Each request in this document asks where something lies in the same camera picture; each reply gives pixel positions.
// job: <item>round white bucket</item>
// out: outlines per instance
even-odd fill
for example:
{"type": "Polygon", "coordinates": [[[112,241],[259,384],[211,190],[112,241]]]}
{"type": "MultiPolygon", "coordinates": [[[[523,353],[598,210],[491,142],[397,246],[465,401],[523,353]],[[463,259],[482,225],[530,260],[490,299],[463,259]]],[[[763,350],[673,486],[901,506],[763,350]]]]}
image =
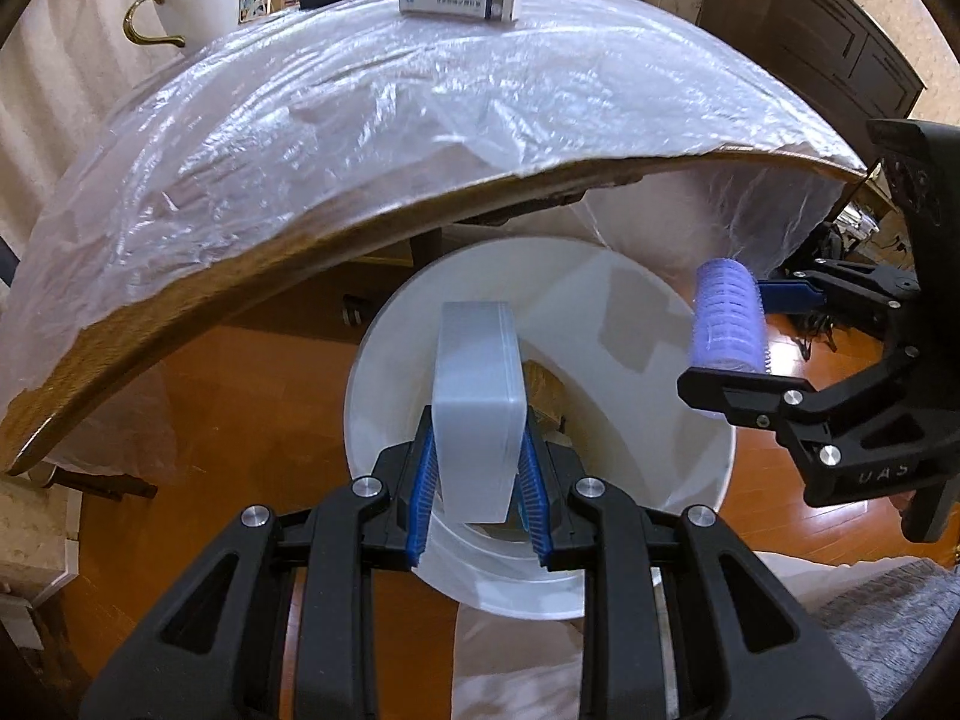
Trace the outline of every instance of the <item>round white bucket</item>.
{"type": "MultiPolygon", "coordinates": [[[[690,309],[661,279],[616,252],[558,238],[464,248],[407,282],[377,315],[347,386],[350,473],[413,440],[430,402],[440,306],[506,300],[520,353],[566,387],[568,435],[588,473],[645,506],[720,506],[733,469],[733,428],[677,395],[688,365],[690,309]]],[[[581,572],[548,573],[529,541],[448,522],[438,500],[416,574],[490,613],[569,619],[584,613],[581,572]]]]}

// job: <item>gray fabric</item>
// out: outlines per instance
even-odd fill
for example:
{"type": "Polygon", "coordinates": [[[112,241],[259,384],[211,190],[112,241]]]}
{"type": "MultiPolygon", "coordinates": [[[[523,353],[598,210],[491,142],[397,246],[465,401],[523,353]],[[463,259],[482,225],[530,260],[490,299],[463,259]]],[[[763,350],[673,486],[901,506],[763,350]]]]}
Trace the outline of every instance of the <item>gray fabric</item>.
{"type": "Polygon", "coordinates": [[[849,590],[813,616],[882,718],[913,685],[959,611],[960,577],[917,560],[849,590]]]}

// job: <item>wooden floor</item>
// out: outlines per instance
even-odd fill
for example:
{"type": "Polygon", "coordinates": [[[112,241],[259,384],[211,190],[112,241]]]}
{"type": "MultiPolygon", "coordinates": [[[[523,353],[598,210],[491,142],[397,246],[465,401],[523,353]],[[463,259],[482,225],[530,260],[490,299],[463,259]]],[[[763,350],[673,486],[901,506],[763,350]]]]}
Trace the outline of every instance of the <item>wooden floor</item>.
{"type": "MultiPolygon", "coordinates": [[[[774,372],[815,386],[870,364],[880,350],[857,333],[837,333],[803,365],[795,344],[771,327],[774,372]]],[[[82,576],[44,607],[78,666],[95,675],[133,625],[200,548],[251,503],[279,512],[306,508],[347,480],[341,425],[356,347],[218,327],[166,362],[179,477],[154,501],[116,504],[86,497],[82,576]]],[[[721,514],[755,549],[855,562],[907,553],[952,565],[960,521],[937,545],[899,535],[887,501],[810,509],[793,464],[772,434],[744,430],[721,514]]],[[[450,717],[456,604],[412,575],[376,581],[377,666],[384,718],[450,717]]]]}

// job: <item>gold handle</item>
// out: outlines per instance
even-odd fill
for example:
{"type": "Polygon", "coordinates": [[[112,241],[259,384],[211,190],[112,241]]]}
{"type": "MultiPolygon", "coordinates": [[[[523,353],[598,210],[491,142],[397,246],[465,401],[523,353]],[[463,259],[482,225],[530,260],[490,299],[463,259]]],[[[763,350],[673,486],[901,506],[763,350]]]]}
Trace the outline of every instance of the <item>gold handle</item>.
{"type": "MultiPolygon", "coordinates": [[[[176,46],[178,49],[182,49],[186,46],[186,41],[182,35],[167,35],[161,38],[152,38],[147,37],[146,35],[141,35],[133,26],[133,12],[138,9],[144,2],[147,0],[137,0],[133,5],[127,8],[127,15],[123,16],[123,33],[127,36],[127,40],[131,43],[136,43],[138,46],[162,46],[164,44],[170,44],[171,46],[176,46]]],[[[153,0],[158,5],[162,5],[165,0],[153,0]]]]}

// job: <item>wooden dresser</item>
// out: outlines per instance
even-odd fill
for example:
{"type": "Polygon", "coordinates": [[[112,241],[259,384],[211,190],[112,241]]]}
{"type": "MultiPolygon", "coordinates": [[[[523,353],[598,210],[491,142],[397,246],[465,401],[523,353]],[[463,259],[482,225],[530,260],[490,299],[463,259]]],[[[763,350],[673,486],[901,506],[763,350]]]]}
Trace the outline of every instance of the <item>wooden dresser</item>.
{"type": "Polygon", "coordinates": [[[872,165],[867,119],[909,115],[923,82],[853,0],[704,0],[699,26],[806,100],[872,165]]]}

